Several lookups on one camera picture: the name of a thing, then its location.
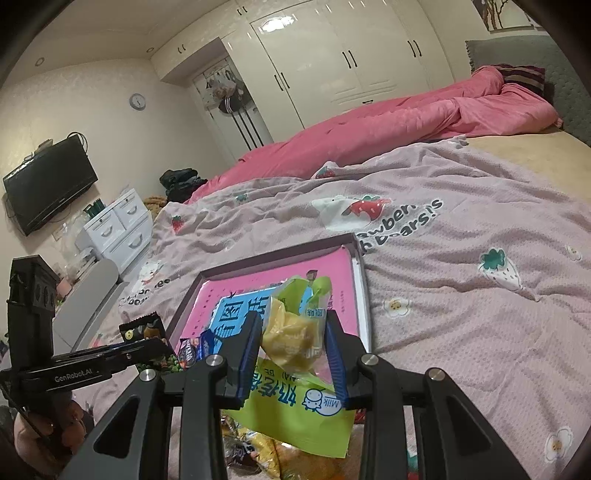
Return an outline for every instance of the pink book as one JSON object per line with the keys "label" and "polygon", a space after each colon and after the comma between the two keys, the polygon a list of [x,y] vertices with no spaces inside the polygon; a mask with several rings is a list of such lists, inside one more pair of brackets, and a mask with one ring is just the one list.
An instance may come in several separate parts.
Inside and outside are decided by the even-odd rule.
{"label": "pink book", "polygon": [[346,247],[340,247],[338,250],[321,257],[283,267],[271,268],[224,280],[207,280],[197,294],[197,299],[180,337],[198,337],[209,326],[216,306],[221,299],[230,295],[240,295],[276,286],[296,275],[306,278],[306,274],[310,270],[317,270],[317,276],[319,277],[330,277],[333,292],[329,301],[329,308],[337,312],[346,333],[359,335],[351,256]]}

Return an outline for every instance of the strawberry print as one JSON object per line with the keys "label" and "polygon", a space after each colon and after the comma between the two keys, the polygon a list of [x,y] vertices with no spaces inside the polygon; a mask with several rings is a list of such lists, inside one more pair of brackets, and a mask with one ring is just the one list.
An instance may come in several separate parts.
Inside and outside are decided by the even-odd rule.
{"label": "strawberry print", "polygon": [[369,219],[373,222],[382,215],[384,205],[387,203],[390,203],[390,199],[380,199],[379,197],[366,195],[361,200],[352,203],[349,208],[343,212],[343,215],[354,213],[356,216],[360,216],[363,212],[369,215]]}
{"label": "strawberry print", "polygon": [[180,215],[175,215],[175,216],[173,216],[172,224],[173,224],[174,233],[178,233],[178,231],[184,225],[184,221],[181,220],[181,216]]}
{"label": "strawberry print", "polygon": [[328,179],[331,177],[336,177],[336,174],[326,166],[322,167],[314,176],[317,179]]}
{"label": "strawberry print", "polygon": [[488,253],[480,256],[480,261],[481,264],[478,267],[480,273],[498,286],[511,291],[523,289],[515,264],[505,256],[502,248],[491,248]]}

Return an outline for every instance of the white wardrobe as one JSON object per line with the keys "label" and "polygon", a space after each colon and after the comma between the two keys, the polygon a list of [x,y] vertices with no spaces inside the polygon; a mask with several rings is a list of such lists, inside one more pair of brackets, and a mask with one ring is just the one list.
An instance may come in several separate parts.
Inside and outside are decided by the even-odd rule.
{"label": "white wardrobe", "polygon": [[[207,24],[207,35],[196,24]],[[152,57],[160,78],[216,29],[274,141],[358,106],[453,83],[417,0],[230,0]]]}

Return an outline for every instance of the green snack package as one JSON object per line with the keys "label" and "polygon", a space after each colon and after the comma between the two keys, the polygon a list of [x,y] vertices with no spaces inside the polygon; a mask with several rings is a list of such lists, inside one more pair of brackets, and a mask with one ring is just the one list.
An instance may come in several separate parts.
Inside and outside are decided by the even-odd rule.
{"label": "green snack package", "polygon": [[355,419],[355,411],[342,408],[331,385],[312,375],[296,378],[262,358],[244,406],[225,413],[255,432],[333,458],[345,457]]}

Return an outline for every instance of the black clothing pile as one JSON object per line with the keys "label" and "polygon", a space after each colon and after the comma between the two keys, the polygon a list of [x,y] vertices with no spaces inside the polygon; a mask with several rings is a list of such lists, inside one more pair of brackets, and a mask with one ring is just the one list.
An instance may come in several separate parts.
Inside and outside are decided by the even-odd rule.
{"label": "black clothing pile", "polygon": [[192,168],[184,170],[167,170],[160,177],[160,183],[166,189],[168,202],[183,203],[191,198],[191,195],[201,185],[207,183],[206,179],[199,176],[199,172]]}

